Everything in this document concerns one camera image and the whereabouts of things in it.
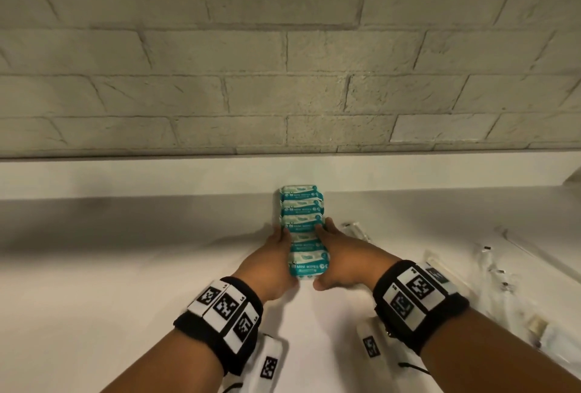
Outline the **person's right hand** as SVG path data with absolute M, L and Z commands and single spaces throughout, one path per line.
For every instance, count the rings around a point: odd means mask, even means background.
M 330 255 L 329 266 L 320 276 L 333 276 L 338 280 L 337 287 L 362 284 L 372 291 L 384 273 L 401 261 L 372 243 L 344 234 L 330 217 L 324 225 L 315 225 L 315 230 Z

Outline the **person's left hand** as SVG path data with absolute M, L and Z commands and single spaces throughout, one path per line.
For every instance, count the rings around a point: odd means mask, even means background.
M 250 287 L 262 304 L 281 298 L 288 292 L 287 276 L 291 276 L 290 247 L 290 232 L 276 224 L 265 243 L 242 261 L 232 277 Z

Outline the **row of teal wipes packets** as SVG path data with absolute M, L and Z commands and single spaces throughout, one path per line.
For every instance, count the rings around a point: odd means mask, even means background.
M 280 222 L 291 236 L 288 265 L 292 276 L 314 280 L 330 264 L 330 254 L 319 239 L 316 226 L 325 225 L 323 194 L 316 185 L 280 188 Z

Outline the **person's left forearm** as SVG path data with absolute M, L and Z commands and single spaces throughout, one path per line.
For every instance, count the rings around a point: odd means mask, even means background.
M 206 344 L 172 330 L 100 393 L 218 393 L 223 377 Z

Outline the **person's right forearm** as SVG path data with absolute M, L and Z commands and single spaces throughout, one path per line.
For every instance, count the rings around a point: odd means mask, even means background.
M 420 358 L 443 393 L 581 393 L 581 380 L 473 309 L 440 326 Z

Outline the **small clear wrapped packet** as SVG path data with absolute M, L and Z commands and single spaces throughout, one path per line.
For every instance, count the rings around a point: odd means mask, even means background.
M 358 221 L 351 221 L 343 224 L 343 229 L 345 232 L 349 232 L 353 237 L 371 243 L 371 238 L 367 234 L 367 231 L 361 226 Z

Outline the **black left wristband with markers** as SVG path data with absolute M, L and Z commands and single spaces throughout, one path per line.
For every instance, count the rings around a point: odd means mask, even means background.
M 212 281 L 176 318 L 173 326 L 206 344 L 224 374 L 241 375 L 258 342 L 263 303 L 243 280 Z

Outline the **black wristband with markers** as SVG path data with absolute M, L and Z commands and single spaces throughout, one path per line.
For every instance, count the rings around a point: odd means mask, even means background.
M 241 375 L 258 342 L 263 303 L 243 280 L 212 281 L 176 318 L 173 326 L 206 344 L 224 374 Z
M 401 260 L 373 289 L 375 312 L 386 331 L 416 355 L 448 320 L 469 309 L 461 294 L 448 294 L 424 268 Z

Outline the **black right wristband with markers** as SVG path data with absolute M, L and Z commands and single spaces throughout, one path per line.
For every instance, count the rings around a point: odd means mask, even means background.
M 373 289 L 375 312 L 386 331 L 416 355 L 448 320 L 469 309 L 461 294 L 448 294 L 424 268 L 401 260 Z

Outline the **white flat packet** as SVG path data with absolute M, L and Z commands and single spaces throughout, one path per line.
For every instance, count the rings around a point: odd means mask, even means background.
M 424 253 L 424 268 L 448 294 L 462 294 L 462 281 L 450 265 L 437 254 Z

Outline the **clear packet with black bits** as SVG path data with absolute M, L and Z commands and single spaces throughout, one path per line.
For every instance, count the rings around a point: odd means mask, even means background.
M 476 294 L 478 301 L 491 301 L 498 296 L 515 296 L 518 278 L 501 269 L 496 252 L 489 245 L 479 245 L 476 254 Z

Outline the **long clear plastic strip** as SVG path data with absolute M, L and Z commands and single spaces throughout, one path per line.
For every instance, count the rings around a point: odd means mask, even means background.
M 526 254 L 540 260 L 571 279 L 581 279 L 581 232 L 516 230 L 496 226 L 494 231 Z

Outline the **clear packet with tan piece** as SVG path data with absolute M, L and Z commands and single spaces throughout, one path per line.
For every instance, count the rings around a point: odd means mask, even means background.
M 581 372 L 581 340 L 539 315 L 507 314 L 511 332 L 571 372 Z

